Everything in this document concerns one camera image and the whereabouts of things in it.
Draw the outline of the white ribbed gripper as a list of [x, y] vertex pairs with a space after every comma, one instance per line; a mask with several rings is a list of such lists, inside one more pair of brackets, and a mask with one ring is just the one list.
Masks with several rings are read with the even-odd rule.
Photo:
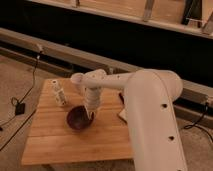
[[90, 119], [94, 119], [97, 114], [97, 109], [100, 106], [100, 88], [87, 88], [84, 94], [84, 106], [86, 115]]

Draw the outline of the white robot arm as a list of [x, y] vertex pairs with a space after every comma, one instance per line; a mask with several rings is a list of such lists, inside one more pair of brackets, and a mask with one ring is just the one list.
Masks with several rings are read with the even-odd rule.
[[71, 82], [84, 93], [87, 114], [99, 107], [103, 88], [123, 92], [136, 171], [188, 171], [173, 108], [183, 91], [176, 73], [141, 69], [108, 75], [98, 69], [75, 73]]

